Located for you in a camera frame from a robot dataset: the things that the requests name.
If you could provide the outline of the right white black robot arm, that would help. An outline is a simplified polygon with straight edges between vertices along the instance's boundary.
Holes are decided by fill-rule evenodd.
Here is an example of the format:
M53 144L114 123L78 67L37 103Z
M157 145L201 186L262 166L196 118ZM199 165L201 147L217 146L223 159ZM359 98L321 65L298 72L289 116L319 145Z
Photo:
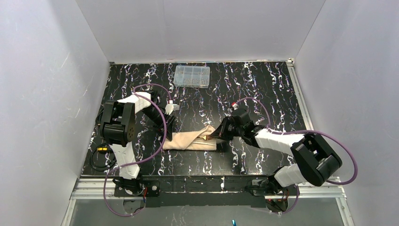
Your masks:
M295 164L284 166L268 176L270 188L280 189L300 183L323 185L341 166L342 160L322 135L316 132L283 134L256 125L244 109L233 110L209 137L230 141L240 137L250 146L293 156Z

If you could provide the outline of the beige cloth napkin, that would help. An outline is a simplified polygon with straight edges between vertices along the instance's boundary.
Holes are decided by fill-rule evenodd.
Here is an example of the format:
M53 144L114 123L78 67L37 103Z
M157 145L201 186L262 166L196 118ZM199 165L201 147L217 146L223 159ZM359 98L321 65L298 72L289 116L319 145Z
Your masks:
M216 151L217 141L214 138L204 137L211 135L215 131L213 126L207 125L201 130L188 132L173 132L172 140L166 140L163 150L182 150L182 151Z

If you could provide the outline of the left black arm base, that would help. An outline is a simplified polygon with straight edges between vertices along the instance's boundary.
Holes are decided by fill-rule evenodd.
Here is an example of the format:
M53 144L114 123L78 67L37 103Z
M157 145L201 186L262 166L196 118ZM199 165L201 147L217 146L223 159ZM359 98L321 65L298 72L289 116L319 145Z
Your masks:
M160 182L156 180L144 180L140 182L131 183L130 185L123 185L120 187L116 184L114 196L115 197L158 197L160 195Z

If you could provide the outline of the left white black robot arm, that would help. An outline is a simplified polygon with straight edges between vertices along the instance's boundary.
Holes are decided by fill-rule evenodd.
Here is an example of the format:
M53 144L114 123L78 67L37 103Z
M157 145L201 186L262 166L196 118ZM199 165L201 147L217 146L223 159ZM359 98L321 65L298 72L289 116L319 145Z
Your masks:
M155 90L135 92L120 100L109 100L104 104L100 123L101 138L110 145L119 166L119 176L136 179L139 175L139 162L133 151L136 114L143 112L153 123L156 132L162 135L162 143L173 139L175 122L173 111L179 105L169 100L164 108L159 106L160 96Z

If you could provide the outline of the clear plastic screw box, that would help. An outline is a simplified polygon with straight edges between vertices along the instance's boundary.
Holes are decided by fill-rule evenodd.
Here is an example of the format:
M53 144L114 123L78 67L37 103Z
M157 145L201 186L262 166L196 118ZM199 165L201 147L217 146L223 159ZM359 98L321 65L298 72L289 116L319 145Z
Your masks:
M207 89L210 80L210 67L178 65L174 74L176 87Z

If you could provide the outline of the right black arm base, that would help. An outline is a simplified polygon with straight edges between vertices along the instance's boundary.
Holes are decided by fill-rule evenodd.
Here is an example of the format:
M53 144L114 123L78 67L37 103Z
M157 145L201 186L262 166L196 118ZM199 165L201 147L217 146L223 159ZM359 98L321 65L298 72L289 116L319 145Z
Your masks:
M244 191L249 192L253 196L280 196L281 199L287 199L290 195L299 195L299 188L295 185L288 187L280 186L276 180L252 179L247 182Z

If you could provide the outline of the aluminium frame rail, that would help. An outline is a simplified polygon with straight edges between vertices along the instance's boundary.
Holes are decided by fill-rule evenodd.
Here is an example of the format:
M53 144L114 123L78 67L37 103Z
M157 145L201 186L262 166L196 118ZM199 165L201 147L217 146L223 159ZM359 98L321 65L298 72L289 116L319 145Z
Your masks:
M116 185L109 178L104 186L104 178L79 178L72 191L71 200L102 200L105 194L108 200L139 200L138 196L125 195L116 197ZM300 184L300 198L346 198L346 193L342 186L326 183L316 187L309 183Z

